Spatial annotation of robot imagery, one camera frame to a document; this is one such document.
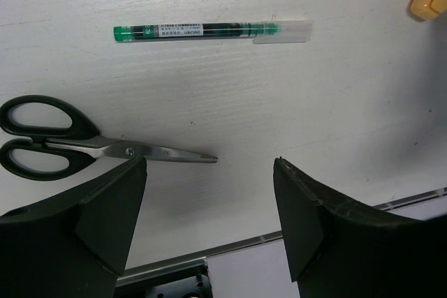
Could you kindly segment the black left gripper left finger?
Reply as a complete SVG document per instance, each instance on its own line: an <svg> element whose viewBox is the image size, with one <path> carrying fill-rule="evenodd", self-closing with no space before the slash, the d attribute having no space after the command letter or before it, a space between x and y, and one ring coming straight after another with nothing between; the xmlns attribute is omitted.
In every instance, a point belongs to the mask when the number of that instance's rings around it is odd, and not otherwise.
<svg viewBox="0 0 447 298"><path fill-rule="evenodd" d="M147 181L134 158L1 216L2 297L112 297Z"/></svg>

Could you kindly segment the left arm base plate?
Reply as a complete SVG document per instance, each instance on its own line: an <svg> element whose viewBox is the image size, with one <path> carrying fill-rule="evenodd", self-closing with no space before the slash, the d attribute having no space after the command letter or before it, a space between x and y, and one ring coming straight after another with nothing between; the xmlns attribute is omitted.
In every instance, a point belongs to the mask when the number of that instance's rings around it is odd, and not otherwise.
<svg viewBox="0 0 447 298"><path fill-rule="evenodd" d="M113 297L213 297L204 265L164 269L118 280Z"/></svg>

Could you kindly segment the black handled scissors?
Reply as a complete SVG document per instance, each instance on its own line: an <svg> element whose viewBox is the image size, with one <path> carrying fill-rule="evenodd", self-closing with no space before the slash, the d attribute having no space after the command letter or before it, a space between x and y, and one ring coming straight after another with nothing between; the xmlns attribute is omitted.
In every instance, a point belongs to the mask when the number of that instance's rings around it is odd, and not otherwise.
<svg viewBox="0 0 447 298"><path fill-rule="evenodd" d="M68 128L28 126L13 120L13 110L34 103L61 110L71 118L71 125ZM5 102L1 106L1 129L18 136L18 139L10 140L1 147L1 166L16 176L34 181L65 179L95 163L100 157L144 157L149 161L174 163L218 162L217 157L207 154L103 137L96 125L79 109L50 96L27 95ZM15 150L61 156L68 161L68 167L54 172L32 170L13 159L12 152Z"/></svg>

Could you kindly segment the green ink pen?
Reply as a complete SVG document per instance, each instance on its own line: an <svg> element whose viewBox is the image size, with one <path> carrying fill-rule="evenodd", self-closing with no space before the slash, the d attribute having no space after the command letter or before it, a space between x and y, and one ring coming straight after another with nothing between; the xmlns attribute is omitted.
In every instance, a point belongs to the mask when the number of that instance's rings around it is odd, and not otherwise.
<svg viewBox="0 0 447 298"><path fill-rule="evenodd" d="M151 24L113 28L117 43L165 40L251 39L255 44L305 43L310 40L312 22L225 22Z"/></svg>

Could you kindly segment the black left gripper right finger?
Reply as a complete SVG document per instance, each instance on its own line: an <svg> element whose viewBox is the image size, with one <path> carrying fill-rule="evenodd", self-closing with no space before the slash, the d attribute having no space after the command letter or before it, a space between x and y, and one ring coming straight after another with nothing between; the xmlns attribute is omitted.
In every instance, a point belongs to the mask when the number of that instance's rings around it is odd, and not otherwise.
<svg viewBox="0 0 447 298"><path fill-rule="evenodd" d="M273 167L291 280L301 297L445 297L446 217L375 209L283 158Z"/></svg>

